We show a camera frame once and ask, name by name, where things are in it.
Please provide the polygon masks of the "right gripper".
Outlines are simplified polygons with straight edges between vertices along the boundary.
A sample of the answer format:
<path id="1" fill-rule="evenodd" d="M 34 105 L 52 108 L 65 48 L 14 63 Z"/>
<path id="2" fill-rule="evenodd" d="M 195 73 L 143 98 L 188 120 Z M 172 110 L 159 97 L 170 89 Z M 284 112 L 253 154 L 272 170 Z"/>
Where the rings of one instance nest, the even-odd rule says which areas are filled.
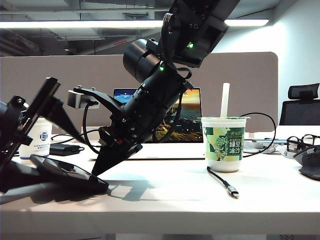
<path id="1" fill-rule="evenodd" d="M 141 85 L 126 104 L 107 94 L 100 101 L 112 112 L 112 124 L 99 129 L 102 148 L 91 171 L 95 176 L 139 152 L 187 89 L 187 80 L 177 71 L 139 72 L 133 76 Z"/>

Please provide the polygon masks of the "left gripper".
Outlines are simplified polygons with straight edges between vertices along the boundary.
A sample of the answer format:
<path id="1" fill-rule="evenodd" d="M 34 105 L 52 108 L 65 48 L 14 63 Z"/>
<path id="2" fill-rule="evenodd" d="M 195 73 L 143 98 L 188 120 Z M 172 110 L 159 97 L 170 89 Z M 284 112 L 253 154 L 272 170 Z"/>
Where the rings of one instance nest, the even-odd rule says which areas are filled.
<path id="1" fill-rule="evenodd" d="M 34 167 L 10 161 L 20 145 L 28 146 L 32 142 L 33 139 L 28 136 L 28 133 L 40 115 L 79 142 L 85 143 L 63 108 L 63 102 L 53 97 L 59 86 L 60 83 L 56 78 L 48 77 L 28 107 L 26 107 L 26 100 L 17 95 L 13 96 L 8 103 L 0 103 L 1 193 L 50 181 L 47 175 L 41 174 Z"/>

